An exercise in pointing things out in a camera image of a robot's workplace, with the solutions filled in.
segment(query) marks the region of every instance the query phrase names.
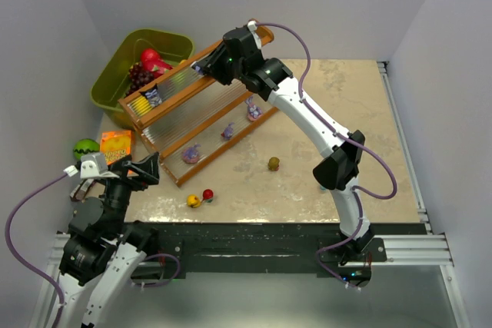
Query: metal frame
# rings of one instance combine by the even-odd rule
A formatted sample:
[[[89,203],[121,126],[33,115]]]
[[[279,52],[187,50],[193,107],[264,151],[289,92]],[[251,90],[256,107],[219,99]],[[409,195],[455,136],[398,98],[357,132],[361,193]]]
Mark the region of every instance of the metal frame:
[[[378,262],[374,261],[373,265],[381,265],[386,267],[392,266],[440,266],[440,271],[443,277],[444,285],[447,290],[447,295],[454,312],[454,318],[456,320],[458,328],[469,328],[470,322],[467,316],[467,311],[464,306],[464,301],[460,293],[459,286],[457,285],[456,277],[454,275],[453,260],[450,254],[449,246],[445,235],[434,235],[432,233],[429,217],[424,206],[424,201],[421,196],[421,192],[418,186],[417,178],[414,172],[414,166],[412,164],[411,156],[405,141],[404,133],[401,128],[400,118],[398,117],[397,109],[394,104],[393,95],[391,93],[391,86],[388,80],[386,72],[386,64],[378,63],[378,67],[381,73],[381,80],[383,82],[387,99],[391,108],[391,112],[394,117],[395,127],[398,132],[398,137],[403,149],[405,161],[407,162],[407,168],[411,178],[412,188],[414,196],[417,201],[417,211],[421,219],[421,223],[424,225],[422,231],[414,232],[418,234],[405,234],[405,224],[386,224],[375,225],[378,228],[376,237],[383,240],[384,252],[386,254],[386,261]],[[189,224],[191,227],[197,227],[197,224]],[[237,224],[238,227],[257,227],[260,224]],[[305,230],[310,227],[308,224],[289,224],[289,227],[305,227]],[[337,224],[324,224],[323,227],[328,229],[328,232],[333,233],[337,227]],[[400,232],[394,233],[403,234],[387,234],[390,227],[399,227]],[[48,268],[46,272],[53,278],[58,277],[58,265],[62,258],[63,246],[65,245],[68,235],[59,234],[56,237],[55,245],[52,249],[52,255],[49,258]],[[174,252],[179,253],[181,248],[176,246]],[[145,262],[143,267],[154,267],[158,265],[157,262]],[[357,268],[361,267],[362,262],[349,262],[339,270],[343,268]],[[29,328],[39,327],[39,322],[45,322],[49,316],[52,304],[54,300],[53,289],[47,282],[43,282],[41,292],[39,294],[38,302],[35,307],[34,315]]]

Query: gray floor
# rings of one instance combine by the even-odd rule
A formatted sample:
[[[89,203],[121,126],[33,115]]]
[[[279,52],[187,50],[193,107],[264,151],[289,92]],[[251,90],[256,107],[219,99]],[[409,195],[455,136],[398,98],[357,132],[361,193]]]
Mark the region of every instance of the gray floor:
[[[103,327],[454,328],[438,267],[375,267],[360,293],[311,275],[190,273],[128,287]]]

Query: marble tabletop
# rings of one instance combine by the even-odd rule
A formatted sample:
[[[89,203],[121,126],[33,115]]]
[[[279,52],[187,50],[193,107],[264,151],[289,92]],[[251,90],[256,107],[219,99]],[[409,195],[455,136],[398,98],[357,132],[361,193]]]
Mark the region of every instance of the marble tabletop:
[[[298,78],[305,60],[284,60]],[[391,200],[362,194],[371,222],[418,222],[411,180],[386,92],[375,61],[313,60],[304,82],[306,92],[335,120],[351,131],[360,130],[366,146],[393,170],[398,193]],[[104,116],[100,131],[118,129]],[[135,159],[148,152],[138,140]],[[280,170],[267,169],[270,157],[279,157]],[[161,183],[134,193],[126,221],[145,222],[338,222],[328,191],[322,191],[312,169],[321,156],[303,132],[284,114],[272,118],[209,164],[181,188],[161,171]],[[387,194],[391,182],[384,169],[368,154],[360,164],[360,184]],[[210,204],[191,209],[189,194],[201,196],[211,188]],[[96,187],[90,195],[101,191]]]

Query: orange box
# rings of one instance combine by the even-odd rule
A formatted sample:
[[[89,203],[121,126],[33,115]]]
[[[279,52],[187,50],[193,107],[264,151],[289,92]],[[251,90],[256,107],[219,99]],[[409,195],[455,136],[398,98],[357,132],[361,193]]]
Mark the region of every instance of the orange box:
[[[133,131],[109,131],[101,136],[100,151],[104,153],[109,165],[125,155],[133,154],[135,133]]]

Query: cable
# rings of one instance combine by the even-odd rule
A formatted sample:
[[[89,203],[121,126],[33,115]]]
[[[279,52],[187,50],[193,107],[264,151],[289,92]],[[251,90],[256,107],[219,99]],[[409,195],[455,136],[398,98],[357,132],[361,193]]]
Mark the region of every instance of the cable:
[[[270,26],[270,27],[277,27],[277,28],[281,28],[287,32],[290,32],[302,45],[305,53],[306,53],[306,59],[307,59],[307,65],[306,65],[306,69],[304,70],[301,78],[299,78],[299,85],[298,85],[298,92],[299,92],[299,98],[303,101],[304,105],[306,106],[307,109],[309,109],[309,111],[321,122],[323,123],[333,134],[335,134],[337,137],[339,137],[340,139],[348,142],[349,144],[352,144],[354,145],[355,147],[359,147],[361,150],[367,152],[370,156],[372,156],[374,159],[376,159],[379,164],[381,164],[381,166],[386,170],[388,176],[390,177],[391,179],[391,184],[393,185],[393,190],[388,194],[388,195],[380,195],[380,194],[376,194],[370,190],[368,190],[367,188],[365,187],[362,187],[362,186],[352,186],[351,190],[352,192],[354,193],[354,196],[355,196],[355,200],[357,202],[357,208],[358,208],[358,211],[359,211],[359,222],[357,224],[357,227],[355,229],[355,231],[352,233],[352,235],[350,235],[348,238],[346,238],[345,240],[342,240],[340,242],[337,242],[336,244],[333,244],[333,245],[330,245],[330,246],[326,246],[326,247],[322,247],[321,249],[319,249],[318,251],[316,251],[316,259],[317,259],[317,262],[321,265],[321,267],[323,269],[325,269],[329,274],[331,274],[333,277],[337,278],[339,281],[341,281],[342,283],[346,283],[345,286],[346,287],[355,287],[355,288],[358,288],[360,289],[360,287],[357,287],[355,286],[354,284],[344,280],[340,274],[334,272],[332,269],[330,269],[329,267],[327,267],[322,261],[321,261],[321,258],[320,258],[320,254],[325,252],[325,251],[329,251],[329,250],[333,250],[337,247],[340,247],[340,246],[343,246],[345,244],[347,244],[348,242],[352,241],[356,236],[357,234],[359,233],[359,231],[361,230],[362,228],[362,222],[363,222],[363,216],[364,216],[364,211],[363,211],[363,208],[362,208],[362,203],[361,203],[361,199],[359,198],[359,195],[357,194],[357,190],[360,190],[372,197],[375,197],[377,199],[381,199],[381,200],[387,200],[387,199],[391,199],[392,197],[394,197],[394,195],[396,195],[397,193],[397,189],[398,189],[398,185],[397,185],[397,180],[393,174],[393,172],[391,171],[391,169],[389,168],[389,166],[383,161],[383,159],[381,159],[379,157],[379,155],[377,155],[376,153],[374,153],[371,149],[365,147],[364,145],[362,144],[359,144],[358,142],[354,141],[354,140],[351,140],[349,137],[345,137],[344,135],[340,134],[339,132],[337,132],[337,130],[335,129],[335,127],[333,127],[330,122],[328,122],[326,119],[324,119],[321,114],[319,114],[316,109],[314,109],[308,102],[307,99],[303,98],[304,97],[304,92],[303,92],[303,83],[304,83],[304,79],[306,78],[306,75],[308,74],[309,72],[309,68],[311,67],[311,54],[309,53],[309,49],[308,49],[308,46],[306,45],[306,43],[304,42],[304,40],[301,38],[301,36],[299,36],[299,34],[292,30],[291,28],[287,27],[287,26],[284,26],[284,25],[280,25],[278,23],[271,23],[271,22],[262,22],[262,23],[257,23],[256,26]]]
[[[156,282],[156,283],[143,283],[141,286],[144,288],[167,286],[174,278],[176,278],[178,276],[179,272],[181,272],[181,263],[179,262],[179,259],[177,257],[175,257],[174,255],[170,255],[169,253],[157,253],[155,255],[151,255],[150,257],[146,257],[144,259],[144,261],[152,260],[152,259],[155,259],[157,257],[170,257],[172,260],[174,260],[176,262],[176,271],[172,275],[172,277],[169,278],[168,280],[163,280],[162,282]]]
[[[46,185],[40,187],[39,189],[31,192],[29,195],[24,197],[12,210],[12,212],[8,215],[7,222],[5,223],[5,242],[7,243],[7,247],[14,256],[15,259],[18,260],[19,263],[21,263],[24,267],[28,268],[31,272],[34,272],[38,274],[41,278],[47,280],[54,288],[56,293],[58,294],[58,299],[59,299],[59,305],[60,307],[58,308],[58,312],[56,313],[56,318],[55,321],[53,322],[52,328],[56,328],[58,325],[58,322],[60,321],[60,318],[62,317],[62,311],[63,311],[63,306],[65,304],[65,297],[63,295],[63,290],[56,283],[56,281],[51,278],[48,274],[43,272],[42,270],[39,270],[36,268],[34,265],[29,263],[26,259],[24,259],[20,253],[18,253],[17,249],[15,249],[14,244],[12,243],[12,237],[10,234],[10,229],[12,227],[12,220],[14,219],[15,214],[18,212],[18,210],[24,205],[28,200],[33,198],[35,195],[39,194],[41,191],[44,189],[52,186],[53,184],[56,184],[58,181],[62,180],[63,178],[67,177],[68,175],[64,173],[62,176],[55,178],[53,181],[47,183]]]
[[[304,83],[304,79],[306,78],[306,75],[308,74],[309,72],[309,68],[311,67],[311,54],[309,53],[309,50],[308,50],[308,46],[306,45],[306,43],[304,42],[304,40],[301,38],[301,36],[299,36],[299,34],[292,30],[291,28],[287,27],[287,26],[284,26],[284,25],[279,25],[278,23],[266,23],[266,22],[262,22],[262,23],[257,23],[256,24],[257,26],[270,26],[270,27],[277,27],[277,28],[281,28],[287,32],[290,32],[302,45],[302,47],[304,48],[304,51],[306,53],[306,59],[307,59],[307,65],[306,65],[306,69],[304,70],[301,78],[299,78],[299,85],[298,85],[298,90],[299,90],[299,98],[302,100],[303,96],[304,96],[304,92],[303,92],[303,89],[302,89],[302,86],[303,86],[303,83]],[[374,159],[376,159],[379,164],[381,164],[381,166],[386,170],[388,176],[390,177],[391,179],[391,183],[393,185],[393,190],[390,192],[390,194],[388,195],[380,195],[380,194],[376,194],[370,190],[368,190],[367,188],[365,187],[362,187],[362,186],[353,186],[353,189],[354,190],[360,190],[372,197],[375,197],[377,199],[381,199],[381,200],[388,200],[388,199],[391,199],[392,197],[394,197],[394,195],[396,195],[397,193],[397,189],[398,189],[398,184],[397,184],[397,180],[393,174],[393,172],[391,171],[391,169],[388,167],[388,165],[383,161],[383,159],[381,159],[381,157],[379,157],[379,155],[377,155],[376,153],[374,153],[371,149],[365,147],[364,145],[362,144],[359,144],[358,142],[354,141],[354,140],[351,140],[350,138],[348,137],[345,137],[344,135],[340,134],[337,132],[337,130],[335,129],[335,127],[333,127],[330,122],[326,121],[326,119],[324,119],[317,111],[316,109],[314,109],[310,104],[309,102],[304,99],[303,100],[304,102],[304,105],[306,106],[307,109],[309,109],[309,111],[314,114],[314,116],[321,121],[321,123],[323,123],[326,127],[328,127],[328,129],[337,135],[337,137],[339,137],[340,139],[348,142],[349,144],[352,144],[356,147],[359,147],[361,150],[365,151],[366,153],[368,153],[370,156],[372,156]]]

